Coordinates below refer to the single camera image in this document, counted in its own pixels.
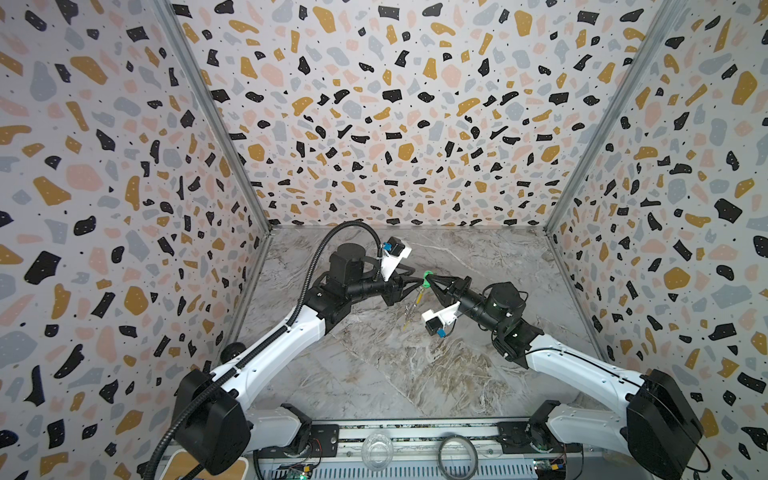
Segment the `green capped key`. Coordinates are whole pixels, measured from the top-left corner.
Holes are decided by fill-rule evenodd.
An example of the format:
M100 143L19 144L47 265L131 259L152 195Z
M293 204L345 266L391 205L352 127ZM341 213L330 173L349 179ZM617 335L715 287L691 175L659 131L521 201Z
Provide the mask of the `green capped key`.
M430 277L432 274L433 274L433 272L432 272L431 270L427 270L427 271L425 271L425 272L424 272L424 275L423 275L423 282L422 282L422 287L423 287L424 289L429 289L429 288L431 287L431 283L430 283L430 281L429 281L429 277Z

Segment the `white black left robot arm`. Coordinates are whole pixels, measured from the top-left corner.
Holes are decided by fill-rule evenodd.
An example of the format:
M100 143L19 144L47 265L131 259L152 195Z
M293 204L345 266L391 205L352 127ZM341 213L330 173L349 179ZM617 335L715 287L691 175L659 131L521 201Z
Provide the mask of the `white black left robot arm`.
M259 341L212 372L184 377L176 414L205 389L213 392L182 422L176 441L212 474L223 472L249 451L283 448L294 456L303 454L309 443L309 417L290 404L253 415L248 409L280 371L327 335L353 305L379 297L392 306L416 290L422 281L403 262L411 251L397 237L384 243L378 258L367 256L356 243L338 246L328 270L311 283L299 311L290 312Z

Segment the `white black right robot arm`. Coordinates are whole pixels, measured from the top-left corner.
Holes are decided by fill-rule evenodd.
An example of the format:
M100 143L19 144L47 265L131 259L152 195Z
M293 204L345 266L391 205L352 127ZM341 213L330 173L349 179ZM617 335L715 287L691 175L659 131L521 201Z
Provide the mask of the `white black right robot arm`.
M602 404L594 410L545 401L527 423L533 448L595 446L632 457L659 479L680 479L690 470L703 426L670 375L608 364L529 324L523 318L527 297L510 282L476 292L469 277L428 273L425 281L442 307L422 316L429 334L445 337L465 316L489 332L506 361L567 383Z

